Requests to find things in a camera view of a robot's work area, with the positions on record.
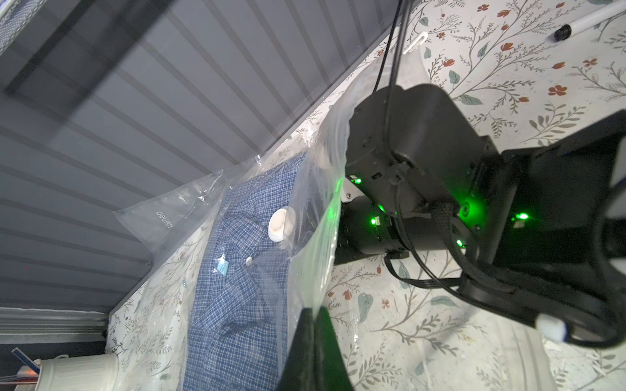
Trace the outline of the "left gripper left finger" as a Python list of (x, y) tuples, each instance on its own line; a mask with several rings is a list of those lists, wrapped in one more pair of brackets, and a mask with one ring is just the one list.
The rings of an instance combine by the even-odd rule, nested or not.
[(313, 310), (305, 308), (300, 314), (277, 390), (313, 391), (316, 386), (316, 321)]

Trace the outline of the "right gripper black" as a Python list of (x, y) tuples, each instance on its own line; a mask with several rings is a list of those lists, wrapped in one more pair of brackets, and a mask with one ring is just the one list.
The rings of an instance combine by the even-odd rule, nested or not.
[(355, 108), (349, 130), (346, 173), (360, 195), (342, 208), (337, 264), (445, 249), (438, 203), (453, 207), (453, 243), (477, 249), (499, 154), (443, 89), (386, 87)]

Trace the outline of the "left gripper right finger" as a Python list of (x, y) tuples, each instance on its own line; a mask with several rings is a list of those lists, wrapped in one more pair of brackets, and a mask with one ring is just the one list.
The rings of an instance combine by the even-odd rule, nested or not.
[(321, 307), (314, 328), (315, 390), (352, 391), (329, 311)]

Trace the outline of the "blue checked shirt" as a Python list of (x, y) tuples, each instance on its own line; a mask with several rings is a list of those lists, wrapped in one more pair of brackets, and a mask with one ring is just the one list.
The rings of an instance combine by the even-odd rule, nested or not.
[(304, 156), (227, 190), (202, 260), (184, 390), (274, 390), (286, 351), (290, 254), (270, 239)]

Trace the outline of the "clear plastic vacuum bag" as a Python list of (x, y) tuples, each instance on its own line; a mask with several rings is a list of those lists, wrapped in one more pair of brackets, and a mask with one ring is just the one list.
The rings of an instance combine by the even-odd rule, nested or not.
[(397, 390), (404, 377), (391, 343), (365, 335), (365, 321), (382, 296), (363, 290), (379, 265), (334, 268), (339, 212), (355, 199), (344, 178), (347, 113), (390, 78), (391, 60), (367, 59), (311, 115), (303, 129), (272, 153), (189, 182), (116, 213), (118, 221), (160, 262), (143, 286), (114, 314), (107, 350), (117, 355), (119, 390), (184, 390), (188, 328), (197, 280), (212, 228), (227, 190), (298, 155), (304, 156), (290, 203), (275, 212), (271, 240), (290, 254), (286, 351), (280, 378), (303, 309), (314, 321), (325, 307), (350, 382), (356, 390)]

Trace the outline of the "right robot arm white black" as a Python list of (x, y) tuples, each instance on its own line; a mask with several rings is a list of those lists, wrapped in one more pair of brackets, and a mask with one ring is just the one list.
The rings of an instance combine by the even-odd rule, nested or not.
[(625, 113), (544, 147), (499, 152), (438, 86), (377, 91), (347, 113), (338, 263), (388, 269), (446, 250), (461, 273), (401, 283), (441, 288), (571, 345), (625, 340)]

